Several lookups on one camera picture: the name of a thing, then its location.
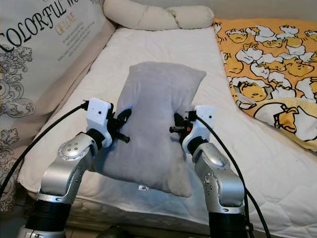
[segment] black cable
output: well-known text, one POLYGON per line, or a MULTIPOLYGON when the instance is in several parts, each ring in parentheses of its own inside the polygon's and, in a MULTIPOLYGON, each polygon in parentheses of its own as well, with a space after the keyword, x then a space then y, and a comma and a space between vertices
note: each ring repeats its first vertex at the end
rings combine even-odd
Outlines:
POLYGON ((59 118, 58 120, 56 120, 54 123, 52 123, 48 128, 46 128, 38 137, 36 137, 35 140, 32 141, 32 143, 23 151, 23 153, 20 155, 20 157, 15 161, 15 163, 13 164, 12 168, 10 169, 8 175, 5 177, 5 180, 2 183, 2 186, 0 188, 0 199, 4 193, 4 189, 7 186, 7 184, 10 181, 10 178, 12 177, 14 171, 17 169, 17 167, 19 166, 19 164, 22 162, 23 158, 26 156, 26 154, 35 146, 36 143, 39 142, 39 140, 45 136, 54 126, 56 126, 58 123, 60 123, 62 120, 64 120, 66 117, 68 117, 69 115, 73 114, 74 112, 76 112, 79 109, 85 109, 87 110, 88 108, 88 104, 89 101, 85 101, 83 104, 77 106, 76 108, 74 108, 73 110, 69 111, 68 113, 66 113, 65 115, 63 115, 61 118, 59 118))
MULTIPOLYGON (((239 166, 237 164, 237 162, 234 160, 233 156, 231 155, 231 153, 229 152, 229 150, 227 149, 227 147, 224 145, 224 143, 221 141, 221 139, 219 138, 219 136, 216 134, 216 132, 203 120, 201 119, 199 116, 196 116, 196 119, 199 120, 212 134, 213 136, 216 138, 216 140, 219 142, 219 144, 222 146, 222 148, 224 149, 224 151, 226 152, 226 154, 228 155, 228 157, 230 158, 234 168, 236 169, 237 173, 238 173, 238 176, 239 178, 241 179, 242 181, 242 184, 243 184, 243 187, 244 187, 244 203, 245 203, 245 214, 246 214, 246 222, 247 222, 247 225, 250 225, 250 217, 249 217, 249 203, 248 203, 248 196, 250 197, 250 192, 247 190, 246 188, 246 185, 245 185, 245 182, 244 182, 244 179, 243 179, 243 176, 242 176, 242 173, 239 169, 239 166)), ((256 210, 258 212, 258 215, 260 217, 260 220, 262 222, 262 225, 263 225, 263 228, 264 228, 264 231, 265 231, 265 234, 268 238, 271 238, 271 235, 269 233, 269 230, 268 230, 268 227, 266 225, 266 222, 264 220, 264 216, 262 214, 262 212, 260 211, 260 207, 258 206, 256 200, 252 197, 250 197, 251 201, 253 202, 254 206, 256 207, 256 210)), ((252 233, 252 230, 251 230, 251 227, 250 227, 250 230, 248 230, 249 232, 249 235, 251 238, 253 238, 253 233, 252 233)))
POLYGON ((266 236, 268 238, 271 238, 271 234, 269 233, 266 221, 264 219, 264 216, 263 216, 263 214, 261 212, 261 209, 260 209, 259 205, 257 204, 256 200, 254 199, 254 197, 252 196, 252 194, 248 190, 247 190, 247 194, 248 194, 249 198, 251 199, 251 201, 253 202, 254 207, 256 208, 256 211, 257 211, 257 213, 259 215, 259 218, 260 218, 260 220, 262 222, 262 225, 263 225, 263 228, 264 228, 266 236))

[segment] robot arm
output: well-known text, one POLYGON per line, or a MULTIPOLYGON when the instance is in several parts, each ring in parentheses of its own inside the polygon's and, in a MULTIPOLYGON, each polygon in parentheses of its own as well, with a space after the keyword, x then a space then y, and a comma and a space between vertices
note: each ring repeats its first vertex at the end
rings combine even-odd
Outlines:
POLYGON ((116 137, 129 142, 129 137, 117 131, 126 123, 131 110, 122 112, 117 119, 112 110, 111 103, 96 98, 89 101, 87 132, 79 133, 58 149, 56 159, 43 175, 33 212, 18 238, 64 238, 71 204, 98 150, 109 147, 116 137))
POLYGON ((246 238, 243 184, 231 170, 229 160, 208 142, 210 131, 192 114, 212 126, 214 108, 197 106, 187 120, 175 115, 176 126, 170 131, 180 134, 184 151, 192 155, 195 172, 204 187, 211 237, 246 238))

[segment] wall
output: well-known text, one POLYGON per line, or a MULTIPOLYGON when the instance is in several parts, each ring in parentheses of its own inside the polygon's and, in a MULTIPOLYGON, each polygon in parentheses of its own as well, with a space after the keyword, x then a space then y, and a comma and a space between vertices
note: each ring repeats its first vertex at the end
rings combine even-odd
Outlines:
POLYGON ((216 17, 278 17, 317 21, 317 0, 133 0, 162 7, 207 5, 216 17))

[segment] decorative pillow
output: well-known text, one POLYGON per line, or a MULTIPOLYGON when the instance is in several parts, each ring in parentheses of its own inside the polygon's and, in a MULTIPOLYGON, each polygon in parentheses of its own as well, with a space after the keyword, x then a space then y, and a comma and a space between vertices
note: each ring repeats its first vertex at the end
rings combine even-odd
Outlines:
POLYGON ((105 0, 104 12, 112 21, 131 29, 159 31, 178 28, 172 14, 163 8, 130 0, 105 0))
POLYGON ((181 6, 165 10, 131 0, 105 0, 104 12, 114 22, 139 30, 207 28, 213 21, 213 12, 207 6, 181 6))
POLYGON ((213 23, 214 14, 207 6, 175 6, 166 10, 182 29, 208 28, 213 23))
MULTIPOLYGON (((114 32, 102 4, 99 0, 0 2, 1 182, 114 32)), ((1 198, 2 212, 14 205, 16 174, 1 198)))
POLYGON ((174 114, 185 116, 206 72, 181 64, 144 62, 130 67, 117 103, 132 109, 121 129, 131 138, 115 141, 96 159, 96 170, 113 179, 189 197, 191 185, 179 137, 169 132, 174 114))

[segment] bed sheet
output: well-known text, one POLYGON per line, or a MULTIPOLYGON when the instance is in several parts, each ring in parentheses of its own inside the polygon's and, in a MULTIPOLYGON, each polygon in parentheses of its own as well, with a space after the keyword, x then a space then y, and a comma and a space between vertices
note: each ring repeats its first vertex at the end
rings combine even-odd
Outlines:
MULTIPOLYGON (((193 105, 216 106, 214 129, 241 168, 268 227, 278 236, 317 237, 316 155, 236 107, 211 28, 156 32, 117 29, 90 72, 42 131, 83 99, 100 97, 116 106, 129 66, 144 61, 181 63, 207 72, 193 105)), ((37 192, 59 145, 85 131, 86 125, 85 112, 79 111, 51 131, 26 156, 19 182, 29 191, 37 192)), ((139 184, 91 172, 84 174, 78 198, 129 212, 169 216, 175 218, 175 223, 185 219, 206 225, 208 214, 203 188, 190 158, 188 165, 194 188, 189 198, 152 189, 139 190, 139 184)), ((253 205, 250 205, 250 217, 255 229, 262 230, 253 205)))

